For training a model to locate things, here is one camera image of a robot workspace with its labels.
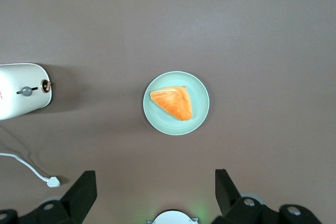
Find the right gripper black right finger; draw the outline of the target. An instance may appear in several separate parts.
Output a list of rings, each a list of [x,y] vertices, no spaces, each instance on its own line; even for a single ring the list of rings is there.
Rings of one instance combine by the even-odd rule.
[[[216,223],[279,223],[279,214],[253,196],[242,196],[225,169],[215,171],[215,196],[221,211]]]

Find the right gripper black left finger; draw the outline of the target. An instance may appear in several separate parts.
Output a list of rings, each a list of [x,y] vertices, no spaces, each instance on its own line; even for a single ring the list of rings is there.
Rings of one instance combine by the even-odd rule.
[[[85,171],[60,200],[50,200],[19,218],[20,223],[83,223],[97,199],[96,172]]]

